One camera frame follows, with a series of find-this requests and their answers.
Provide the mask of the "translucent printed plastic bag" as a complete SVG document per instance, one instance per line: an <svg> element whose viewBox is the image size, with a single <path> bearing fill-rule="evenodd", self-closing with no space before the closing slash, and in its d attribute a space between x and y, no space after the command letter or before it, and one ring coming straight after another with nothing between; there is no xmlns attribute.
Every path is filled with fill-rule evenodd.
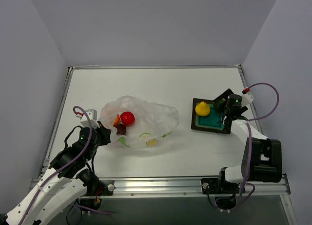
<svg viewBox="0 0 312 225"><path fill-rule="evenodd" d="M113 124L116 117L126 111L134 115L135 122L126 128L126 134L121 135L117 133ZM142 149L155 147L170 135L179 124L179 114L178 110L171 106L123 96L106 103L98 120L112 131L111 142L132 149Z"/></svg>

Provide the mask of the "green fake lime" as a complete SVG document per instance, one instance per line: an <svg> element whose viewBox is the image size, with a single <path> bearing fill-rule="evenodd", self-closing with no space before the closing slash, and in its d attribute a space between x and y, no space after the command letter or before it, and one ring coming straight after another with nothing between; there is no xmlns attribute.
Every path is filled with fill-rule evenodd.
<svg viewBox="0 0 312 225"><path fill-rule="evenodd" d="M226 104L226 101L224 99L213 101L213 106L215 109L222 110L222 109L224 109L225 104Z"/></svg>

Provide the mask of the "yellow fake lemon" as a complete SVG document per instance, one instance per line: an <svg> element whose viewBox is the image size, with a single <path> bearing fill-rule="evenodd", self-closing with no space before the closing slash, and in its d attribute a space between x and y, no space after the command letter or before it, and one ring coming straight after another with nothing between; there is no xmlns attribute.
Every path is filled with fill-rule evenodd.
<svg viewBox="0 0 312 225"><path fill-rule="evenodd" d="M195 112L198 116L206 117L210 114L210 107L206 102L200 102L195 106Z"/></svg>

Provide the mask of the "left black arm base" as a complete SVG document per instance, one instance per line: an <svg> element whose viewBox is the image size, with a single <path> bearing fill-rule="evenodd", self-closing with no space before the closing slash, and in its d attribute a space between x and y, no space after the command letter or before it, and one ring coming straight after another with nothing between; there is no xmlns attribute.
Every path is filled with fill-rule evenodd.
<svg viewBox="0 0 312 225"><path fill-rule="evenodd" d="M115 189L113 180L93 180L87 186L88 196L112 196Z"/></svg>

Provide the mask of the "dark red fake fruit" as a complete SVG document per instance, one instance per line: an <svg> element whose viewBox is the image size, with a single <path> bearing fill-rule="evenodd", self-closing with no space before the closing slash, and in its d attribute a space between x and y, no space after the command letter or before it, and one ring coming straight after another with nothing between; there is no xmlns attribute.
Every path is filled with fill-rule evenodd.
<svg viewBox="0 0 312 225"><path fill-rule="evenodd" d="M116 129L117 129L117 135L126 135L126 126L122 123L119 123L117 126L116 126Z"/></svg>

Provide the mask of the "orange fake persimmon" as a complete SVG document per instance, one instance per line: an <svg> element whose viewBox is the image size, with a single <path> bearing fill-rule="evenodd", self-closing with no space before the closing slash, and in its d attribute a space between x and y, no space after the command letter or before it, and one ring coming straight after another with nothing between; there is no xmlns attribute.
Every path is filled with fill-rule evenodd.
<svg viewBox="0 0 312 225"><path fill-rule="evenodd" d="M114 123L113 123L113 126L116 126L116 125L118 125L120 123L120 116L119 116L119 114L117 114L117 116L116 116L116 118L115 118L115 121L114 121Z"/></svg>

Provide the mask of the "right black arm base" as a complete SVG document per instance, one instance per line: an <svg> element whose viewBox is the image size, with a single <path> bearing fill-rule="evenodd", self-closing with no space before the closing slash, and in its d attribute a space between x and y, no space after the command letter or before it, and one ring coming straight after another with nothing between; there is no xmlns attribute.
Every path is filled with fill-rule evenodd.
<svg viewBox="0 0 312 225"><path fill-rule="evenodd" d="M202 178L202 193L211 194L239 194L239 184L230 183L218 178Z"/></svg>

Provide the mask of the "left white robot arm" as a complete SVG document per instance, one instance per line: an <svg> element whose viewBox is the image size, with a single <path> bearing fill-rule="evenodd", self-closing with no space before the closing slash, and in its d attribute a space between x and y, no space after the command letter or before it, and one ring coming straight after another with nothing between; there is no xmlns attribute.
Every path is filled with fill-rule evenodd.
<svg viewBox="0 0 312 225"><path fill-rule="evenodd" d="M95 156L99 146L109 144L111 130L98 124L96 128L82 127L79 139L72 146L66 145L51 161L40 182L28 195L5 216L1 216L2 225L35 225L43 223L37 216L47 211L46 205L56 197L68 182L81 184L78 196L94 195L104 185L99 178L86 167Z"/></svg>

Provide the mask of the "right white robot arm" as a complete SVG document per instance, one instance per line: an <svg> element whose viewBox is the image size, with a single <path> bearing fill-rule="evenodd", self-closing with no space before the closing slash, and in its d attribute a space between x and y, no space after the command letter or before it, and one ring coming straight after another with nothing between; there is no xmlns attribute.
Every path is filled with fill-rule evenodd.
<svg viewBox="0 0 312 225"><path fill-rule="evenodd" d="M227 89L212 104L223 117L222 132L237 136L243 144L242 162L235 167L224 167L216 180L217 188L228 192L234 184L248 181L278 183L282 178L282 151L279 140L270 139L250 125L243 116L253 96L246 88L242 95Z"/></svg>

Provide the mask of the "red fake apple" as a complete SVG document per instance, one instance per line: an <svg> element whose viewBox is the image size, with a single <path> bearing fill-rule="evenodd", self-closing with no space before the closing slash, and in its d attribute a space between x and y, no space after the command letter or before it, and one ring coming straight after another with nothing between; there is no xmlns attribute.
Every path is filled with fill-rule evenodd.
<svg viewBox="0 0 312 225"><path fill-rule="evenodd" d="M132 126L135 123L135 116L130 111L121 113L120 120L125 126Z"/></svg>

